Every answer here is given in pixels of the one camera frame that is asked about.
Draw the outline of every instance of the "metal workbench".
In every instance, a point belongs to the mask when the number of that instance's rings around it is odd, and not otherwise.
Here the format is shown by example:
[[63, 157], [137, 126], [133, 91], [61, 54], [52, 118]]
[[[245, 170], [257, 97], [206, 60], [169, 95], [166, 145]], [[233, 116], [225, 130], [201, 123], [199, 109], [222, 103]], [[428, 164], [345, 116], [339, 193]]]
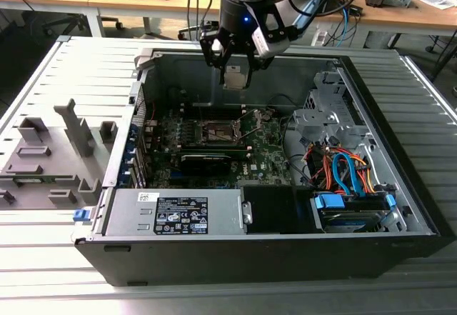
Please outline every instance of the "metal workbench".
[[[40, 116], [46, 125], [63, 126], [52, 106], [70, 97], [89, 126], [118, 121], [136, 80], [138, 49], [169, 44], [78, 37], [56, 42], [0, 121], [0, 166], [20, 138], [14, 127], [22, 118]], [[457, 231], [456, 113], [395, 51], [340, 52], [351, 57]], [[1, 314], [457, 314], [456, 243], [431, 257], [409, 259], [378, 279], [115, 288], [73, 247], [72, 213], [0, 211]]]

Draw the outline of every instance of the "table surface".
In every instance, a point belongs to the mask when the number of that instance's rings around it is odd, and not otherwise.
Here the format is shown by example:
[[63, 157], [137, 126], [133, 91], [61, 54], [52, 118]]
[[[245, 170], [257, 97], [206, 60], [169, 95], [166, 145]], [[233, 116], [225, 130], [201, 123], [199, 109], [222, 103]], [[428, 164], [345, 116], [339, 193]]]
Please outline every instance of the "table surface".
[[[148, 11], [185, 12], [187, 0], [27, 0], [30, 4], [60, 4], [75, 6], [91, 6], [99, 8], [115, 8]], [[201, 14], [208, 6], [209, 0], [200, 0]], [[457, 7], [438, 10], [419, 0], [413, 0], [409, 8], [383, 7], [373, 8], [365, 5], [365, 0], [355, 0], [354, 4], [363, 7], [362, 24], [384, 26], [420, 26], [434, 29], [457, 28]], [[192, 0], [191, 9], [195, 10], [196, 0]], [[217, 14], [220, 0], [213, 0], [210, 14]], [[340, 21], [341, 15], [334, 14], [323, 18], [327, 21]]]

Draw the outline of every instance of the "motherboard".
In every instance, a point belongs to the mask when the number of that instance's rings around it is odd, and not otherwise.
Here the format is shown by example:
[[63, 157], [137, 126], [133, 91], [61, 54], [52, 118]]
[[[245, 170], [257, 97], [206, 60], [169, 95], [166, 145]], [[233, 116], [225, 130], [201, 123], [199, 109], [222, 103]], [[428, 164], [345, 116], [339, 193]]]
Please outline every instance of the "motherboard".
[[278, 118], [271, 110], [169, 111], [150, 132], [151, 188], [291, 184]]

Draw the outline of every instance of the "green circuit board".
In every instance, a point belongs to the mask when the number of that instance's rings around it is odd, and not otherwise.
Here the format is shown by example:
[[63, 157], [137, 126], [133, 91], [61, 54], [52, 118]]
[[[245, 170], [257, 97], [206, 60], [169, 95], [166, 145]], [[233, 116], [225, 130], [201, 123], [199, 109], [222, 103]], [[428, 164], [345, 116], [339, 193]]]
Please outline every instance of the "green circuit board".
[[[290, 185], [291, 176], [280, 145], [278, 119], [271, 117], [266, 110], [258, 110], [257, 117], [246, 116], [240, 121], [242, 146], [232, 149], [212, 148], [215, 154], [235, 157], [230, 161], [229, 172], [223, 176], [192, 176], [179, 178], [181, 175], [179, 160], [184, 155], [181, 147], [180, 131], [186, 124], [180, 116], [167, 114], [158, 120], [153, 129], [150, 145], [152, 174], [149, 187], [154, 189], [236, 189], [243, 185], [283, 184]], [[225, 144], [227, 135], [222, 130], [208, 134], [216, 144]]]

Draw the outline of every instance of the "warning label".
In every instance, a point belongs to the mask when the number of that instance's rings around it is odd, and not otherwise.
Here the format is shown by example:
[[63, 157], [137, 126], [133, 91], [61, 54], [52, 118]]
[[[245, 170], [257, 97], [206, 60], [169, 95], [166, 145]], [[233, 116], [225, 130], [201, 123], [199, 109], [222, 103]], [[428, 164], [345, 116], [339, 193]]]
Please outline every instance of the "warning label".
[[159, 197], [154, 232], [162, 234], [207, 234], [208, 198]]

